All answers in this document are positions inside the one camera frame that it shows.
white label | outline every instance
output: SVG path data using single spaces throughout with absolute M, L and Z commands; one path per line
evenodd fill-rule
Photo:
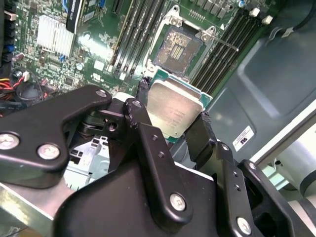
M 94 62 L 94 68 L 95 69 L 98 69 L 100 71 L 103 71 L 103 68 L 104 68 L 104 63 L 98 61 L 98 60 L 95 60 Z
M 86 22 L 86 21 L 90 20 L 93 16 L 94 16 L 94 11 L 92 11 L 92 12 L 86 14 L 86 15 L 84 16 L 83 22 Z
M 93 6 L 93 5 L 95 5 L 95 0 L 90 0 L 90 2 L 89 2 L 89 7 L 91 7 L 91 6 Z
M 248 126 L 242 133 L 233 141 L 233 146 L 236 151 L 239 151 L 249 140 L 255 135 Z

chipset heatsink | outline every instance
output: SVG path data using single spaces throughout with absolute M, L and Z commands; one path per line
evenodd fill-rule
M 37 45 L 43 50 L 70 56 L 74 34 L 66 30 L 66 25 L 48 16 L 39 17 Z

chip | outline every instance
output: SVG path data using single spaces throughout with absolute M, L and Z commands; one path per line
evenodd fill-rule
M 180 28 L 170 27 L 153 61 L 170 73 L 183 77 L 203 42 Z
M 74 80 L 71 79 L 71 78 L 66 78 L 66 79 L 65 79 L 65 84 L 66 84 L 66 85 L 72 86 L 72 85 L 73 85 L 73 82 L 74 82 Z

motherboard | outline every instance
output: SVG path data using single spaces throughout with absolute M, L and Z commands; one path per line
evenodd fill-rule
M 52 90 L 95 84 L 135 95 L 141 78 L 164 70 L 214 96 L 278 8 L 274 0 L 5 0 L 15 15 L 7 61 Z

screw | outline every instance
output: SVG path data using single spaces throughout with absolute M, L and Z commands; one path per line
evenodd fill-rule
M 56 159 L 59 154 L 58 147 L 52 144 L 41 145 L 38 149 L 38 155 L 43 159 Z
M 174 209 L 177 211 L 184 211 L 186 209 L 186 202 L 184 199 L 178 194 L 171 194 L 170 202 Z
M 0 150 L 10 150 L 19 145 L 19 143 L 19 138 L 13 134 L 0 134 Z
M 252 162 L 249 163 L 249 166 L 250 166 L 250 168 L 252 168 L 252 169 L 256 169 L 256 166 L 255 166 L 254 163 L 252 163 Z
M 137 107 L 139 107 L 139 108 L 141 108 L 142 107 L 142 105 L 139 103 L 139 101 L 137 101 L 137 100 L 134 100 L 133 102 L 133 105 L 135 105 L 135 106 L 137 106 Z
M 237 224 L 238 224 L 238 226 L 239 226 L 239 228 L 241 229 L 241 231 L 244 233 L 244 234 L 246 234 L 246 235 L 251 235 L 251 228 L 250 228 L 250 225 L 249 225 L 249 223 L 245 220 L 245 219 L 243 219 L 243 218 L 241 218 L 241 217 L 238 217 L 237 218 Z
M 203 41 L 208 41 L 208 40 L 209 40 L 208 35 L 203 34 L 203 35 L 202 35 L 202 40 L 203 40 Z
M 107 97 L 107 95 L 106 95 L 104 90 L 97 90 L 96 93 L 97 93 L 98 96 Z

